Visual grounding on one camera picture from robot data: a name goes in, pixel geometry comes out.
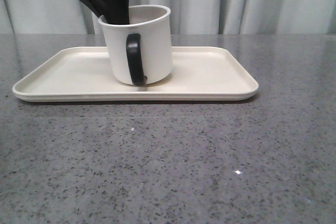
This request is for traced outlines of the white smiley mug black handle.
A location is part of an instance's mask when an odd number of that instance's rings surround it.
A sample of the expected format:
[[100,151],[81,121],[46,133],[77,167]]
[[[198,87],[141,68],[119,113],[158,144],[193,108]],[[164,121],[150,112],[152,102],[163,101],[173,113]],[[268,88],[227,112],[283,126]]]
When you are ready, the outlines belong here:
[[137,5],[129,8],[128,25],[108,24],[104,16],[99,17],[117,80],[144,86],[171,73],[170,13],[162,5]]

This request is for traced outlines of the cream rectangular plastic tray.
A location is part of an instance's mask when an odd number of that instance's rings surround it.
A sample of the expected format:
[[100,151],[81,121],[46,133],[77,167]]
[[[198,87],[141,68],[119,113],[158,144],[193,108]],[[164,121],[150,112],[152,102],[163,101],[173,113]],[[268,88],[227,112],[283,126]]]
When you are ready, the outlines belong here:
[[258,82],[226,49],[173,47],[173,70],[145,87],[119,82],[106,47],[61,50],[13,85],[27,102],[241,101]]

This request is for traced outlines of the pale grey pleated curtain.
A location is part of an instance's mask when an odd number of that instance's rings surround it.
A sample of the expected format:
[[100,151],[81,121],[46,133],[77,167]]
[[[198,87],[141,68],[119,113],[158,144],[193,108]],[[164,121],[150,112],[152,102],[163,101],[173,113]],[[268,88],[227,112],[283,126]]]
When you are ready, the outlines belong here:
[[[334,34],[335,0],[130,0],[171,9],[173,34]],[[1,0],[3,34],[99,34],[79,0]]]

